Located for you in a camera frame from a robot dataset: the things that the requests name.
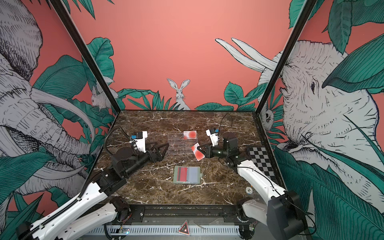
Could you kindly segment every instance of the pink wall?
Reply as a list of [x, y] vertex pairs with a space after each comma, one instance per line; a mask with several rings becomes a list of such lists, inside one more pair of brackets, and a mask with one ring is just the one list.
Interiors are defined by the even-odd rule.
[[[244, 94], [257, 86], [260, 73], [238, 63], [215, 42], [216, 38], [233, 45], [231, 37], [237, 38], [273, 58], [291, 32], [290, 2], [283, 0], [93, 1], [95, 19], [83, 6], [80, 12], [68, 2], [86, 43], [96, 37], [111, 40], [115, 66], [112, 89], [151, 89], [165, 99], [173, 97], [173, 104], [175, 90], [166, 79], [179, 87], [190, 79], [183, 90], [190, 109], [207, 102], [231, 105], [223, 96], [230, 81], [240, 85]], [[135, 100], [143, 104], [142, 99]], [[138, 109], [123, 101], [126, 109]]]

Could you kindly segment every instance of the vent grille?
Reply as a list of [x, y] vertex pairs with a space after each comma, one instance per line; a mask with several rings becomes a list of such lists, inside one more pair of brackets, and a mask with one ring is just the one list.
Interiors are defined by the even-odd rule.
[[[189, 231], [191, 235], [225, 235], [239, 236], [238, 226], [211, 226], [202, 225], [200, 228], [196, 225], [190, 225]], [[179, 235], [179, 227], [175, 225], [124, 225], [123, 229], [129, 229], [128, 235]], [[107, 226], [107, 231], [112, 235], [127, 235], [126, 233], [118, 233], [119, 225]], [[85, 235], [104, 235], [104, 226], [97, 227]]]

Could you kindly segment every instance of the red card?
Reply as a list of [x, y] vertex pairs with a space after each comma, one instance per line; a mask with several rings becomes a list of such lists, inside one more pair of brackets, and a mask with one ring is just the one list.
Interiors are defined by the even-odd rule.
[[186, 182], [187, 181], [187, 167], [179, 167], [178, 173], [177, 173], [177, 181], [179, 182]]

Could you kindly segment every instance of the elephant ear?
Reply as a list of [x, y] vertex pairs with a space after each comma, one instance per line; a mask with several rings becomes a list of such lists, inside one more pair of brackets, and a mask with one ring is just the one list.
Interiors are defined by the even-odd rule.
[[0, 54], [15, 72], [29, 81], [43, 45], [40, 29], [21, 1], [0, 0], [0, 6]]

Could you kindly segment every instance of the brown marble surface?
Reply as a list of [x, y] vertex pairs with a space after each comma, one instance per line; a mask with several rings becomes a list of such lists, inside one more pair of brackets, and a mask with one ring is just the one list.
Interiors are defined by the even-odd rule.
[[[216, 127], [225, 112], [196, 111], [122, 111], [115, 126], [121, 126], [130, 135], [137, 131], [147, 131], [147, 142], [167, 142], [168, 133], [182, 133], [196, 130], [200, 145], [209, 143], [205, 131]], [[260, 138], [251, 113], [230, 113], [233, 117], [232, 132], [239, 139], [240, 150], [245, 152], [245, 145], [260, 145]], [[221, 132], [229, 131], [230, 117], [227, 116], [221, 126]], [[108, 149], [115, 153], [119, 148], [129, 146], [128, 140], [119, 130], [108, 139]], [[102, 152], [96, 168], [107, 167], [110, 158]], [[175, 166], [199, 166], [202, 178], [200, 184], [174, 184]], [[128, 183], [116, 194], [126, 198], [130, 204], [236, 204], [237, 201], [251, 197], [263, 202], [258, 193], [245, 192], [250, 184], [232, 169], [223, 166], [218, 158], [204, 158], [197, 162], [193, 154], [168, 155], [162, 162], [149, 162], [134, 173]]]

